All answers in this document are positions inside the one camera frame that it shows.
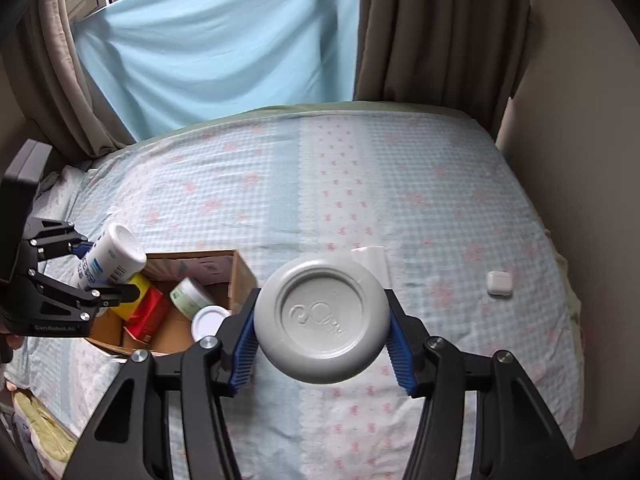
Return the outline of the person's left hand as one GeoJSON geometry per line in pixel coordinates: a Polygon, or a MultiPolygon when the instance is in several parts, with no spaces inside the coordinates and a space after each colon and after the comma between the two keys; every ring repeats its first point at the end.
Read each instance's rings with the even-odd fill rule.
{"type": "Polygon", "coordinates": [[[24,336],[11,333],[3,324],[0,324],[0,334],[2,352],[7,352],[9,349],[12,351],[17,350],[24,344],[24,336]]]}

